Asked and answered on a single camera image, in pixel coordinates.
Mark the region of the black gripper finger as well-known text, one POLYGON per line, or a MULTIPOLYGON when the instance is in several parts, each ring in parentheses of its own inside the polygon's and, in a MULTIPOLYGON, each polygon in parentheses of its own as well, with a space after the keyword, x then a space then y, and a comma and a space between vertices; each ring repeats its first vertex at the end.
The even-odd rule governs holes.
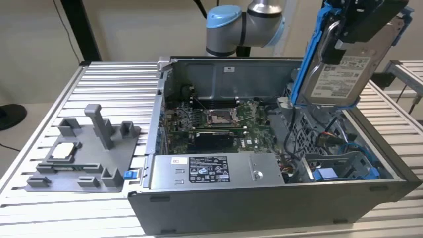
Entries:
POLYGON ((340 38, 338 28, 338 23, 332 23, 328 27, 321 48, 321 62, 324 64, 338 64, 345 52, 345 50, 336 49, 336 43, 340 38))

